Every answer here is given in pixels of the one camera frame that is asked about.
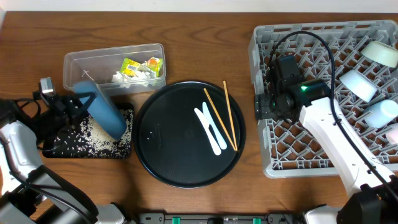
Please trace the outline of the dark blue plate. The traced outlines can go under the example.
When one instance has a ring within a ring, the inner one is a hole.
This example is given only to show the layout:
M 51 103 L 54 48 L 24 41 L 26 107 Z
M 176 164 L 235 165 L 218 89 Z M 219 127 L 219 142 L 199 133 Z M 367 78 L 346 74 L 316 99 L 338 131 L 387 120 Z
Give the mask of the dark blue plate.
M 109 136 L 119 140 L 125 133 L 127 124 L 124 116 L 109 96 L 104 94 L 100 87 L 91 80 L 74 84 L 73 90 L 76 94 L 91 92 L 96 94 L 96 98 L 88 107 L 88 112 Z

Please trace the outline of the wooden chopstick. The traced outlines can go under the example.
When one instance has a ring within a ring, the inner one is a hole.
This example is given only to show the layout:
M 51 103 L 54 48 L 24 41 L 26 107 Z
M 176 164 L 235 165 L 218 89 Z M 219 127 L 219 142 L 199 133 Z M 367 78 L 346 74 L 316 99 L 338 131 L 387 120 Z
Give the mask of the wooden chopstick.
M 226 85 L 226 81 L 225 80 L 223 80 L 223 87 L 224 87 L 226 105 L 227 105 L 228 114 L 229 114 L 229 122 L 230 122 L 232 136 L 233 136 L 234 150 L 238 151 L 237 142 L 236 142 L 235 128 L 234 128 L 234 122 L 233 122 L 233 116 L 232 116 L 232 110 L 231 110 L 231 106 L 230 106 L 230 102 L 229 102 L 229 94 L 228 94 L 228 89 L 227 89 L 227 85 Z
M 206 95 L 206 97 L 208 98 L 208 101 L 210 102 L 211 107 L 213 108 L 213 111 L 215 112 L 215 115 L 216 115 L 216 117 L 218 118 L 218 121 L 220 122 L 220 125 L 221 125 L 221 127 L 223 128 L 223 131 L 224 131 L 226 137 L 228 138 L 228 140 L 229 140 L 229 142 L 230 142 L 232 148 L 234 149 L 234 151 L 238 151 L 238 150 L 237 150 L 237 147 L 235 146 L 233 140 L 231 139 L 231 137 L 230 137 L 230 135 L 229 135 L 229 133 L 228 133 L 228 131 L 227 131 L 227 129 L 226 129 L 226 127 L 225 127 L 225 125 L 224 125 L 224 123 L 223 123 L 223 121 L 222 121 L 220 115 L 219 115 L 219 113 L 218 113 L 218 110 L 216 109 L 216 106 L 215 106 L 213 100 L 211 99 L 211 96 L 210 96 L 208 90 L 207 90 L 206 88 L 204 88 L 203 90 L 204 90 L 205 95 Z

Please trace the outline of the yellow green snack wrapper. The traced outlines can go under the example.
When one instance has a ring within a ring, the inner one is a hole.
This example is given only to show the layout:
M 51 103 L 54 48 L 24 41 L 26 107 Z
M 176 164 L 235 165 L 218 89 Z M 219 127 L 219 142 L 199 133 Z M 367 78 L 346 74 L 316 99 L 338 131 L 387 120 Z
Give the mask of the yellow green snack wrapper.
M 121 73 L 125 73 L 126 75 L 133 75 L 137 71 L 142 71 L 142 72 L 150 72 L 154 77 L 160 77 L 160 69 L 163 66 L 163 59 L 162 58 L 156 58 L 156 57 L 151 57 L 147 61 L 143 63 L 136 62 L 132 59 L 125 58 L 120 71 Z

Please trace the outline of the white tissue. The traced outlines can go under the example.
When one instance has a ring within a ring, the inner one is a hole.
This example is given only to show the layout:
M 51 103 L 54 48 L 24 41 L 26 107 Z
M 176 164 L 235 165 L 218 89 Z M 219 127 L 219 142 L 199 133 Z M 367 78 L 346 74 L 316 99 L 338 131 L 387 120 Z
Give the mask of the white tissue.
M 148 86 L 149 80 L 153 77 L 154 76 L 150 72 L 137 71 L 133 75 L 116 72 L 116 74 L 113 75 L 111 82 L 120 84 L 121 88 L 130 88 L 133 85 Z

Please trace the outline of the white plastic spoon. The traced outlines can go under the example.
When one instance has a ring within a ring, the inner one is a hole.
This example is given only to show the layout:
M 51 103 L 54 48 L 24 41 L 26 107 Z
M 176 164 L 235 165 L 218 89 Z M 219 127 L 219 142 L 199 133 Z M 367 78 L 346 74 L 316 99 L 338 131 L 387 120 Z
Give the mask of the white plastic spoon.
M 203 129 L 206 132 L 206 135 L 208 137 L 208 140 L 210 142 L 210 145 L 211 145 L 211 148 L 212 148 L 214 154 L 216 156 L 219 156 L 221 154 L 221 149 L 220 149 L 218 143 L 216 142 L 216 139 L 213 137 L 213 135 L 210 132 L 210 124 L 209 124 L 208 120 L 206 119 L 205 115 L 198 108 L 195 108 L 194 112 L 198 116 L 198 119 L 200 120 L 200 122 L 203 126 Z

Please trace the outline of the light blue rice bowl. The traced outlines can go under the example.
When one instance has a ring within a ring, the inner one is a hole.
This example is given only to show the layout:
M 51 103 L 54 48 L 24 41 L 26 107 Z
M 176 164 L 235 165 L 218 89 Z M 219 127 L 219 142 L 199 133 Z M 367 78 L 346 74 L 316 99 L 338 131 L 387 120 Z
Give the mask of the light blue rice bowl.
M 357 70 L 340 76 L 340 82 L 352 93 L 369 103 L 377 91 L 376 85 Z

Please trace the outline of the small light blue cup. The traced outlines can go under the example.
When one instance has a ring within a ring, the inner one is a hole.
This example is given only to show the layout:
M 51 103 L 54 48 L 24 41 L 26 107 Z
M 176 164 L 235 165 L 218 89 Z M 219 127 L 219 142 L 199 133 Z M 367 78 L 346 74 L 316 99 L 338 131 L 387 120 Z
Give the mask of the small light blue cup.
M 368 111 L 370 113 L 364 119 L 368 126 L 382 128 L 397 116 L 397 103 L 393 100 L 383 100 L 365 110 Z

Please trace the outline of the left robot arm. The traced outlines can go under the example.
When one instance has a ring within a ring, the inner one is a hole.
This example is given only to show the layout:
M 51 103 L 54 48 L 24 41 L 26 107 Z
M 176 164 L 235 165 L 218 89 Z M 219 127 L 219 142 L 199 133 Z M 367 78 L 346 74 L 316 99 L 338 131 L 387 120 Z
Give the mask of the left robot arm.
M 122 114 L 95 82 L 76 83 L 73 90 L 58 95 L 51 79 L 43 78 L 31 99 L 1 100 L 1 223 L 133 223 L 119 205 L 95 205 L 41 160 L 39 144 L 65 128 L 77 129 L 87 114 L 115 139 L 126 130 Z M 53 205 L 31 219 L 47 199 Z

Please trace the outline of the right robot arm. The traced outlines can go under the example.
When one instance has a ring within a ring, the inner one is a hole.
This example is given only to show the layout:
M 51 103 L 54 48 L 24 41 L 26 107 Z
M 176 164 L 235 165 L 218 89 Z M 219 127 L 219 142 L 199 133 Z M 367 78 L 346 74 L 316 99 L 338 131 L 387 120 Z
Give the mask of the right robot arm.
M 268 93 L 256 95 L 255 117 L 300 122 L 321 145 L 343 182 L 349 200 L 302 214 L 302 223 L 397 223 L 397 177 L 369 151 L 345 119 L 332 87 L 306 81 L 294 56 L 269 65 Z

